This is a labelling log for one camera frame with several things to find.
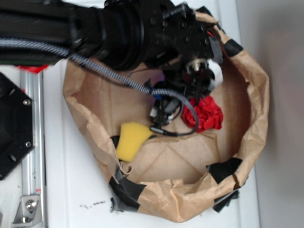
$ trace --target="black tape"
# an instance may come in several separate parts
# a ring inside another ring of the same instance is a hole
[[[226,177],[234,174],[242,161],[243,160],[238,158],[231,158],[224,163],[215,163],[208,165],[206,168],[208,172],[213,176],[215,181],[219,184]]]
[[[116,168],[116,179],[112,177],[110,180],[110,189],[113,195],[113,209],[114,210],[126,210],[126,211],[137,211],[140,204],[137,200],[142,193],[146,185],[136,184],[124,177],[119,167]]]
[[[239,165],[242,163],[243,160],[238,158],[231,158],[224,163],[215,163],[212,165],[207,166],[208,172],[212,175],[214,180],[219,184],[221,183],[226,177],[234,174],[238,169]],[[225,196],[217,198],[214,200],[215,205],[213,209],[216,212],[220,212],[225,206],[228,206],[232,199],[237,199],[239,197],[239,192],[237,189],[233,190],[232,192],[228,193]]]
[[[212,14],[210,13],[210,11],[209,11],[209,9],[207,9],[206,7],[201,7],[201,8],[199,8],[199,9],[197,9],[196,10],[197,12],[199,12],[199,13],[207,13],[207,14],[209,14],[210,16],[212,16]]]
[[[114,143],[115,148],[117,148],[117,146],[118,146],[119,138],[120,138],[119,135],[118,135],[118,136],[112,136],[112,137],[111,137],[111,139],[112,139],[112,141],[113,141],[113,143]]]
[[[214,200],[215,205],[213,206],[213,209],[216,212],[220,213],[225,206],[227,206],[227,207],[229,206],[231,200],[238,199],[238,198],[239,198],[239,191],[234,190],[225,196],[215,199]]]
[[[235,42],[233,39],[230,39],[225,45],[224,48],[228,54],[229,57],[236,56],[238,53],[240,53],[244,48],[240,46],[237,42]]]

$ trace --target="yellow sponge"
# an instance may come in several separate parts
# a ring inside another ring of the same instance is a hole
[[[117,146],[117,156],[120,160],[131,162],[142,144],[153,134],[150,128],[140,123],[122,124]]]

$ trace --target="metal bracket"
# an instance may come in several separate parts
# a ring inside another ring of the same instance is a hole
[[[43,74],[20,72],[24,92],[33,98],[33,133],[35,148],[22,161],[22,192],[12,228],[47,227],[45,195],[45,151],[43,120]]]
[[[42,207],[40,196],[22,196],[12,228],[35,227],[42,228]]]

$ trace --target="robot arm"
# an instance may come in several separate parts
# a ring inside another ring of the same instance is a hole
[[[107,0],[103,9],[96,9],[60,0],[0,0],[0,18],[0,39],[60,46],[70,56],[96,57],[119,71],[144,62],[164,72],[165,81],[156,88],[173,89],[197,102],[222,81],[217,75],[220,68],[212,61],[213,47],[219,44],[208,36],[205,23],[196,20],[195,11],[186,3]],[[0,45],[0,64],[38,66],[61,58],[45,49]],[[180,101],[169,96],[156,101],[153,129],[160,132],[179,106]]]

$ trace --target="gray cable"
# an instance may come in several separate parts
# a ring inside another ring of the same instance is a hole
[[[136,81],[131,80],[130,78],[127,78],[127,77],[113,71],[110,68],[101,66],[101,65],[91,61],[87,57],[81,56],[76,53],[69,55],[70,54],[69,49],[65,48],[65,47],[60,47],[60,46],[56,46],[56,45],[52,45],[52,44],[48,44],[48,43],[39,42],[39,41],[31,41],[31,40],[16,39],[16,38],[0,38],[0,48],[30,49],[30,50],[52,53],[61,58],[69,58],[84,68],[90,69],[109,79],[116,80],[145,95],[153,95],[153,96],[162,95],[162,96],[174,97],[174,98],[178,99],[179,101],[181,101],[185,106],[187,106],[189,108],[189,110],[191,111],[191,113],[194,117],[196,125],[195,125],[194,129],[192,129],[192,131],[189,133],[170,133],[170,132],[167,132],[167,131],[161,129],[162,134],[170,135],[170,136],[180,136],[180,135],[188,135],[188,134],[194,133],[197,130],[197,127],[199,125],[199,119],[198,119],[198,116],[197,116],[193,106],[191,105],[191,103],[188,101],[188,99],[186,97],[184,97],[182,94],[177,93],[174,90],[150,89],[146,86],[139,84]]]

